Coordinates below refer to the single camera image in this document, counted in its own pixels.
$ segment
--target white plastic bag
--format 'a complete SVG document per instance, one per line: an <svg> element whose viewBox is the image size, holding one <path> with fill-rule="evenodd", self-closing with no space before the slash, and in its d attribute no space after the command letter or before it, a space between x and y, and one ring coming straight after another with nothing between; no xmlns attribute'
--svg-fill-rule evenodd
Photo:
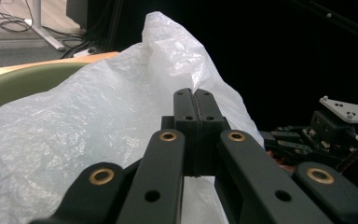
<svg viewBox="0 0 358 224"><path fill-rule="evenodd" d="M202 44L162 13L149 13L142 43L0 107L0 223L51 216L94 163L127 167L142 158L183 88L210 91L231 128L263 146L240 95ZM182 223L227 222L212 177L186 177L182 210Z"/></svg>

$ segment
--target translucent plastic bag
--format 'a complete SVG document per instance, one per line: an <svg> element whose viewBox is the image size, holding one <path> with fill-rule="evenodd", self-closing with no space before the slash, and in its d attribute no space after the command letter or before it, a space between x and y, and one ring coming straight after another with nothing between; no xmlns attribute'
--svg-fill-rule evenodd
<svg viewBox="0 0 358 224"><path fill-rule="evenodd" d="M141 159L173 93L210 91L232 129L262 137L240 95L183 26L147 14L143 42L91 63L51 91L0 107L0 223L49 217L87 167ZM225 223L212 177L186 177L182 223Z"/></svg>

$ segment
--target table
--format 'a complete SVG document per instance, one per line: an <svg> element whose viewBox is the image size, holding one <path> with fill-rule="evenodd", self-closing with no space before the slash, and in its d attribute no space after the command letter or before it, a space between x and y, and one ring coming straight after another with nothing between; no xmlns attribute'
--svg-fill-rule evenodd
<svg viewBox="0 0 358 224"><path fill-rule="evenodd" d="M49 63L93 63L96 61L99 61L104 58L111 58L118 55L119 52L113 51L113 52L106 52L106 53L100 53L100 54L92 54L89 56L84 57L77 57L77 58L69 58L69 59L59 59L59 60L52 60L52 61L45 61L41 63L26 63L26 64L20 64L20 65L13 65L13 66L7 66L7 67L0 67L0 75L11 72L14 70L31 67L35 65L41 65L41 64L49 64Z"/></svg>

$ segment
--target floor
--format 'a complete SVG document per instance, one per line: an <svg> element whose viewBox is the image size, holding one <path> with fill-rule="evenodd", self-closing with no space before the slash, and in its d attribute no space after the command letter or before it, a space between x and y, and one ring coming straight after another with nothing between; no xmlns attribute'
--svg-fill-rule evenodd
<svg viewBox="0 0 358 224"><path fill-rule="evenodd" d="M34 18L35 0L0 0L0 22L8 21L9 16L31 19ZM0 49L33 48L48 46L49 43L34 30L27 30L24 23L9 23L0 27ZM41 25L65 34L79 35L84 32L78 24L66 16L66 0L41 1ZM67 36L50 33L59 41Z"/></svg>

